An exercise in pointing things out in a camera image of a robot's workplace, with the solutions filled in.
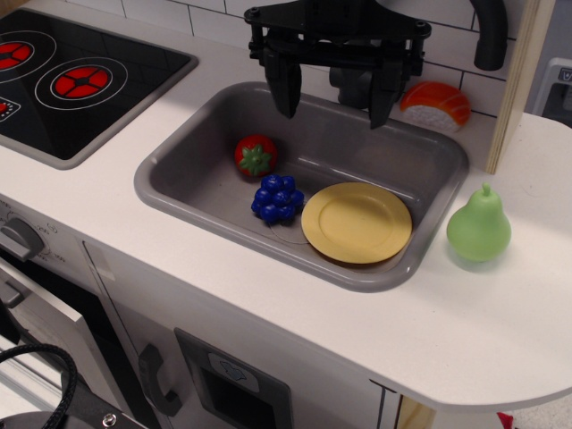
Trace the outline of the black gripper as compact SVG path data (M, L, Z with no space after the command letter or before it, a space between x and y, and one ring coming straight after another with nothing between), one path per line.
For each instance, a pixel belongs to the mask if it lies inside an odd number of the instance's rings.
M244 12L252 30L250 56L265 68L277 110L294 117L301 94L300 64L373 70L371 129L383 126L408 81L423 66L427 21L396 13L376 1L292 1Z

